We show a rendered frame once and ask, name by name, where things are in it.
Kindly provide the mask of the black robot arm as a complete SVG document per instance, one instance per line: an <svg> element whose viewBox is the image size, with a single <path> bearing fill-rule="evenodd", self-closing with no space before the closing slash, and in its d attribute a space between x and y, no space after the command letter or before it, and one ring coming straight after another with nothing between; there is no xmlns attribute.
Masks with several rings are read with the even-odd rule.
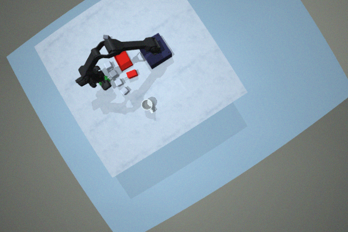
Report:
<svg viewBox="0 0 348 232"><path fill-rule="evenodd" d="M108 54L100 54L100 50L103 46L106 47ZM161 52L161 47L155 37L146 37L141 41L128 42L121 42L117 39L106 39L104 41L101 41L97 45L97 47L91 50L91 53L85 64L78 69L81 77L76 79L76 83L78 83L80 86L84 86L85 84L89 83L92 88L96 88L98 81L95 82L94 80L97 80L99 78L99 74L94 68L99 59L109 59L121 54L123 51L132 51L139 49L145 49L146 52L151 52L153 55Z"/></svg>

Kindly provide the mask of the white mug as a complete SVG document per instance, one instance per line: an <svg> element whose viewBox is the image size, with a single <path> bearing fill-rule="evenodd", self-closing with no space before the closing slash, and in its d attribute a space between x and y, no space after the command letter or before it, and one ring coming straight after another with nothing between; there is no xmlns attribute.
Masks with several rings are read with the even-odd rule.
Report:
<svg viewBox="0 0 348 232"><path fill-rule="evenodd" d="M141 107L144 109L144 110L150 110L151 113L154 113L153 111L153 107L154 107L154 102L150 99L145 99L142 101L141 103Z"/></svg>

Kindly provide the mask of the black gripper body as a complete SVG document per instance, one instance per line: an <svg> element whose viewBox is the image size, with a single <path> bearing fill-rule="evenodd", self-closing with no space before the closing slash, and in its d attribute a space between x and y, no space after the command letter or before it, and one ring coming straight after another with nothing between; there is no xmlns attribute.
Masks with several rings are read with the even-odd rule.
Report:
<svg viewBox="0 0 348 232"><path fill-rule="evenodd" d="M98 81L98 82L101 82L103 83L103 85L101 86L103 90L107 90L108 88L111 87L111 84L110 82L108 82L107 80L105 80L105 77L104 75L99 71L101 70L99 66L95 66L96 71L98 72L99 74L99 78L97 80L94 80L95 82Z"/></svg>

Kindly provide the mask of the red block with white cylindrical pin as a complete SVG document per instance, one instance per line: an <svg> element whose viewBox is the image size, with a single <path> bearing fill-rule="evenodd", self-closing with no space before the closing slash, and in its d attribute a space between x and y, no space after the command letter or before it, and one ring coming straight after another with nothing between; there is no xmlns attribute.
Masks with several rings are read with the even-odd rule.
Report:
<svg viewBox="0 0 348 232"><path fill-rule="evenodd" d="M129 79L131 79L131 78L134 78L134 77L138 76L138 73L137 73L136 70L129 71L129 72L127 72L126 74L127 74L127 76L123 77L123 79L125 79L125 78L127 78L127 77L128 77Z"/></svg>

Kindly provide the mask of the red tray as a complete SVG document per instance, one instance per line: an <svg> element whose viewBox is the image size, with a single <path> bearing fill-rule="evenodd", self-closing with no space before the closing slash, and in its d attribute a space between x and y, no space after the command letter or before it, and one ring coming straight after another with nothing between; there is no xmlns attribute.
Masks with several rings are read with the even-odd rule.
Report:
<svg viewBox="0 0 348 232"><path fill-rule="evenodd" d="M121 71L124 71L129 67L133 66L126 51L123 51L121 54L114 56L114 59L118 63Z"/></svg>

